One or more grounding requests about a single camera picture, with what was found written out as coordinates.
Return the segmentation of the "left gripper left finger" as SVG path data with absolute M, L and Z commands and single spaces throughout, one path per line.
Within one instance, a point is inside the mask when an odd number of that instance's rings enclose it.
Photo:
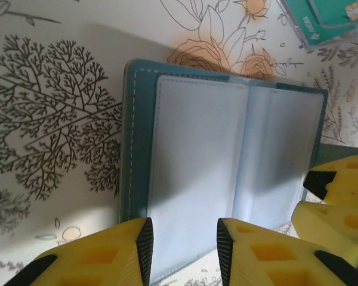
M 150 286 L 153 222 L 142 217 L 43 252 L 10 286 Z

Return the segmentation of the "clear acrylic card organizer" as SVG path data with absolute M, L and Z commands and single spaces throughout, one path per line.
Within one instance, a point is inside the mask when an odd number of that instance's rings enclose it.
M 280 5 L 282 11 L 287 16 L 289 23 L 291 23 L 293 27 L 293 30 L 306 49 L 321 48 L 327 45 L 336 45 L 343 42 L 358 40 L 352 39 L 348 41 L 329 41 L 323 45 L 309 45 L 308 38 L 310 37 L 311 33 L 308 32 L 302 21 L 302 15 L 307 11 L 305 0 L 277 0 L 277 3 Z

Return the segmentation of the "teal credit card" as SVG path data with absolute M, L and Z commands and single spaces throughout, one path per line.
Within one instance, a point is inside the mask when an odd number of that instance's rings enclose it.
M 358 39 L 358 0 L 305 0 L 302 21 L 309 45 Z

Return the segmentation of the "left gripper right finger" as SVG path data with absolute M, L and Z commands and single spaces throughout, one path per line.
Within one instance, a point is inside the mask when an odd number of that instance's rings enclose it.
M 358 270 L 326 248 L 241 220 L 217 222 L 223 286 L 358 286 Z

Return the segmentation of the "blue card holder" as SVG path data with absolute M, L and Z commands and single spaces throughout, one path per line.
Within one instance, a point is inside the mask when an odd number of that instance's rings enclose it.
M 150 282 L 216 247 L 217 220 L 287 224 L 305 198 L 328 92 L 132 60 L 124 70 L 120 220 L 150 217 Z

